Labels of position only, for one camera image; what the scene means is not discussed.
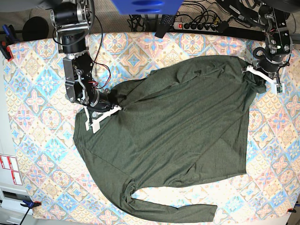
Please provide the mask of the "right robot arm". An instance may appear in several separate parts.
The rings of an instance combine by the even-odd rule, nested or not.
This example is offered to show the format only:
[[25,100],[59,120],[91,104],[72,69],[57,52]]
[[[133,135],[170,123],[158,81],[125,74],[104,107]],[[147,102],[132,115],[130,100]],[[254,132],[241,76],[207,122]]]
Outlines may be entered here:
[[92,79],[94,62],[86,46],[86,36],[95,21],[92,0],[66,0],[51,9],[51,21],[63,66],[67,99],[85,107],[87,114],[112,112],[114,104],[96,88]]

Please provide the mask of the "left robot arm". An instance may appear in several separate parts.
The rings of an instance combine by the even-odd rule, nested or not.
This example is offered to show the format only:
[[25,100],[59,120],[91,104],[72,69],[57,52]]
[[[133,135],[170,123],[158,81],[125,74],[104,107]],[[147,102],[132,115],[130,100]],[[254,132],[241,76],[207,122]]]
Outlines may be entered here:
[[264,73],[271,79],[280,82],[280,69],[289,65],[292,51],[292,40],[286,25],[285,12],[276,7],[283,4],[278,0],[263,0],[258,15],[265,25],[265,47],[253,50],[256,62],[255,70]]

